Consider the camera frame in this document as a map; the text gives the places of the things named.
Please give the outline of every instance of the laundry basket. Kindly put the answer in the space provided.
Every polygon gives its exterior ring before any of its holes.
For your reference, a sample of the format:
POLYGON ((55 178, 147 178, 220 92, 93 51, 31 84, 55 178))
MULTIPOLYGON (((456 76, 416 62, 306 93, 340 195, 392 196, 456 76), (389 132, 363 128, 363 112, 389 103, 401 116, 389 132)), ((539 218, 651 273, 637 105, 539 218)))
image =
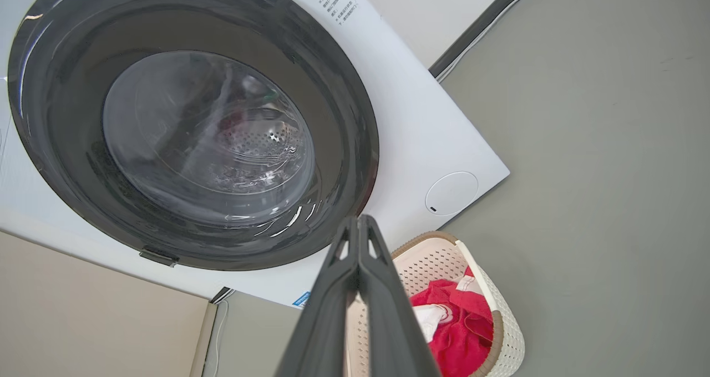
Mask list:
MULTIPOLYGON (((494 321, 493 344, 486 361, 472 377, 508 377, 523 362, 525 342, 508 304, 464 243, 441 231, 424 233, 396 249, 392 258, 407 296, 424 291, 430 281, 461 278, 470 267, 481 286, 494 321)), ((360 296, 348 308, 347 371, 350 377, 369 374, 367 306, 360 296)))

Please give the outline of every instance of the round detergent drawer cover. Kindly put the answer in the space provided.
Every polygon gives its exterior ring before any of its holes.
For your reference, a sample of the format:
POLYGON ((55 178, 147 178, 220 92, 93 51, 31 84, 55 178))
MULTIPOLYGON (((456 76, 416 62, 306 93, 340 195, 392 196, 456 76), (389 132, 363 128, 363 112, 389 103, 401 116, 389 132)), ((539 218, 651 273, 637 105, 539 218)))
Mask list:
POLYGON ((436 215, 454 215, 471 205, 479 192, 479 180, 468 172, 455 172, 439 179, 426 197, 426 206, 436 215))

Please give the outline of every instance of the washing machine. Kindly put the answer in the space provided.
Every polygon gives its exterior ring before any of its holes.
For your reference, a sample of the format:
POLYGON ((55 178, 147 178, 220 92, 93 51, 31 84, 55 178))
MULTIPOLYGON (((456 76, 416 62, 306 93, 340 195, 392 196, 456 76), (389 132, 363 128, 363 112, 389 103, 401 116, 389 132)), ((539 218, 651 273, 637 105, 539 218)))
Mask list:
POLYGON ((1 0, 0 230, 298 305, 342 218, 396 248, 508 170, 367 0, 1 0))

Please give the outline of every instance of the gray floor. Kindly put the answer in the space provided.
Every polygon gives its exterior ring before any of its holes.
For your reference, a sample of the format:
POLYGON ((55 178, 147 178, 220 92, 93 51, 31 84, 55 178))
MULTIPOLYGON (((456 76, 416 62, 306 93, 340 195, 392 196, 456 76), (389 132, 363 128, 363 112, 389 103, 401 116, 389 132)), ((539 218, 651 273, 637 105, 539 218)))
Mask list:
MULTIPOLYGON (((523 0, 444 88, 511 169, 443 230, 516 314, 517 375, 707 375, 710 1, 523 0)), ((271 375, 297 311, 230 302, 218 375, 271 375)))

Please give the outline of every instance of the red clothing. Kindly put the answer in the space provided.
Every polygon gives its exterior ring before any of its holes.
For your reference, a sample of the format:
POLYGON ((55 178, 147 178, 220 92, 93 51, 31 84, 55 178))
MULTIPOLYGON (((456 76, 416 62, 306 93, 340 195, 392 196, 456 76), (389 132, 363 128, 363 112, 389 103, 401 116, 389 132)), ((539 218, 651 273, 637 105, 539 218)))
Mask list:
MULTIPOLYGON (((472 276, 470 268, 466 275, 472 276)), ((440 322, 429 342, 444 377, 469 377, 486 361, 493 341, 493 317, 486 299, 466 288, 464 282, 439 279, 410 298, 412 306, 442 304, 452 311, 450 321, 440 322)))

